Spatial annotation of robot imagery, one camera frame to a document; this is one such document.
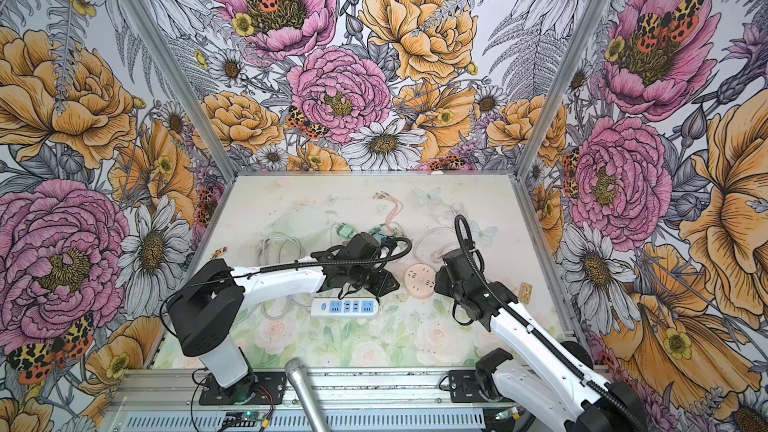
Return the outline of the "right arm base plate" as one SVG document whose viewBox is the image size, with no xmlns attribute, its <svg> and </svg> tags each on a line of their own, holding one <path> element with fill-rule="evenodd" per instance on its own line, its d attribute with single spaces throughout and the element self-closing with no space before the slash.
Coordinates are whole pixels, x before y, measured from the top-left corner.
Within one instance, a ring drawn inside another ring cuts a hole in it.
<svg viewBox="0 0 768 432">
<path fill-rule="evenodd" d="M 477 369 L 449 370 L 447 391 L 452 403 L 509 402 L 493 383 L 492 377 Z"/>
</svg>

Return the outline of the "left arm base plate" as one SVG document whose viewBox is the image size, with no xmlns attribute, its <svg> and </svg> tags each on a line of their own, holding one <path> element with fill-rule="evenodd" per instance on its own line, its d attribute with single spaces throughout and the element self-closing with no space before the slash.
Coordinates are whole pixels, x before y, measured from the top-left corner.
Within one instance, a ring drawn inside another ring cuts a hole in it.
<svg viewBox="0 0 768 432">
<path fill-rule="evenodd" d="M 280 405 L 287 387 L 284 372 L 256 371 L 224 388 L 209 373 L 202 382 L 202 406 Z"/>
</svg>

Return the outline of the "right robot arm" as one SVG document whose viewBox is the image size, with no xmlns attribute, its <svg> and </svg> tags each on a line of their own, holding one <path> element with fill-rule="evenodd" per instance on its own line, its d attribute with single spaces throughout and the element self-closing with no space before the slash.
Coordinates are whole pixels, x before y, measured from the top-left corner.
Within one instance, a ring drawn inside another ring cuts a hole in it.
<svg viewBox="0 0 768 432">
<path fill-rule="evenodd" d="M 475 365 L 480 397 L 514 401 L 553 431 L 647 431 L 635 389 L 611 382 L 558 342 L 506 286 L 489 283 L 462 250 L 443 256 L 435 292 L 505 344 Z"/>
</svg>

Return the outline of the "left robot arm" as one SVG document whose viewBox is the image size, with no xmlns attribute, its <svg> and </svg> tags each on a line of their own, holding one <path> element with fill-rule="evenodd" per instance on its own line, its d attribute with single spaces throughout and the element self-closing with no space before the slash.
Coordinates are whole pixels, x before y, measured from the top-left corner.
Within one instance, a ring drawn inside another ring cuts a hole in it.
<svg viewBox="0 0 768 432">
<path fill-rule="evenodd" d="M 365 290 L 375 300 L 396 291 L 399 283 L 386 266 L 406 257 L 413 244 L 406 237 L 376 239 L 358 233 L 347 243 L 315 251 L 290 263 L 233 267 L 222 258 L 205 263 L 188 282 L 164 299 L 160 313 L 186 357 L 198 359 L 214 383 L 228 389 L 243 383 L 251 367 L 231 336 L 243 309 L 296 294 L 338 290 L 346 296 Z"/>
</svg>

